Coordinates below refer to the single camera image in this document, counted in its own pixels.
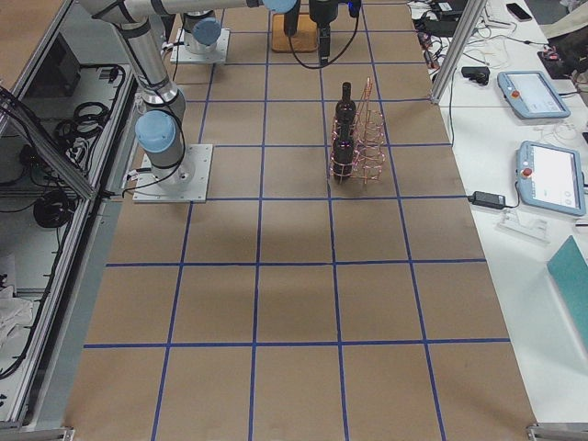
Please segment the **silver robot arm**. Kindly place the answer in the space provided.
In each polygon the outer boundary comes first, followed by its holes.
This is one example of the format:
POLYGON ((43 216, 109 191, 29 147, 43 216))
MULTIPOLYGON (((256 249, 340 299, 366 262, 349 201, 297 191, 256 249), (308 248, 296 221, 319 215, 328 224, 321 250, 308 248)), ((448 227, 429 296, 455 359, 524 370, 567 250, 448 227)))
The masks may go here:
MULTIPOLYGON (((338 6, 348 4, 350 16, 356 19, 356 32, 361 1, 308 1, 311 20, 319 30, 318 66, 308 69, 322 69, 335 62, 354 39, 351 37, 342 51, 331 62, 330 24, 338 15, 338 6)), ((295 24, 298 25, 300 1, 80 1, 92 19, 102 20, 113 26, 130 61, 140 86, 141 98, 149 108, 171 106, 177 99, 181 103, 178 118, 183 117, 185 99, 176 84, 170 79, 164 67, 161 44, 158 44, 151 32, 150 16, 169 16, 184 13, 202 13, 209 10, 237 7, 259 7, 263 5, 274 13, 284 13, 285 33, 292 35, 295 24)))
POLYGON ((221 36, 221 23, 214 10, 189 12, 182 15, 182 30, 187 50, 203 54, 216 48, 221 36))

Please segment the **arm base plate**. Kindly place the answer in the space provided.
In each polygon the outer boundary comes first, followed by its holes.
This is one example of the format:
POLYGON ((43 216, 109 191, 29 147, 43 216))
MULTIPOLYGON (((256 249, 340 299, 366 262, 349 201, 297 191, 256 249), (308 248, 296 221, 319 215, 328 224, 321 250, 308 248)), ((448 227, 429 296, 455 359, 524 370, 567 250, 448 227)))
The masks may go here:
POLYGON ((189 144, 183 162, 165 178, 173 169, 152 168, 145 153, 141 167, 148 171, 139 174, 132 200, 136 203, 205 203, 212 155, 212 144, 189 144))
POLYGON ((182 28, 176 33, 170 62, 178 64, 224 64, 227 61, 231 32, 223 28, 217 41, 209 46, 195 41, 182 28))

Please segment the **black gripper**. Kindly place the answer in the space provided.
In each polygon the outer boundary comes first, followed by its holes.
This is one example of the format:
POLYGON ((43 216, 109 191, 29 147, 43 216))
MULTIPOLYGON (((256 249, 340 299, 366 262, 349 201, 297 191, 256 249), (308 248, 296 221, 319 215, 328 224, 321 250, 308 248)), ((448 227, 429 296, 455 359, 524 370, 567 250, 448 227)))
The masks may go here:
POLYGON ((362 6, 361 0, 310 0, 309 14, 318 27, 319 65, 327 65, 330 57, 330 25, 338 17, 339 5, 346 5, 351 18, 358 18, 362 6))

